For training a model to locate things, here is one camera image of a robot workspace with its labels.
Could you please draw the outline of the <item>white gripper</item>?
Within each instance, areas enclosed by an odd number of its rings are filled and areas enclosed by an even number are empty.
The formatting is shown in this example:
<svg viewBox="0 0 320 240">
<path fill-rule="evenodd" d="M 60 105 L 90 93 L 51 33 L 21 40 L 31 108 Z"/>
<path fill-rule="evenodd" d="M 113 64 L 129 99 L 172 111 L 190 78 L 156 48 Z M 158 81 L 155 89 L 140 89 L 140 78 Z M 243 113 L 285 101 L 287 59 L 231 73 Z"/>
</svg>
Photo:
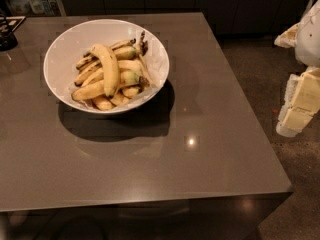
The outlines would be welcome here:
<svg viewBox="0 0 320 240">
<path fill-rule="evenodd" d="M 276 132 L 295 137 L 320 110 L 320 0 L 301 21 L 278 35 L 276 46 L 294 48 L 296 59 L 308 67 L 300 76 L 291 74 L 286 85 Z"/>
</svg>

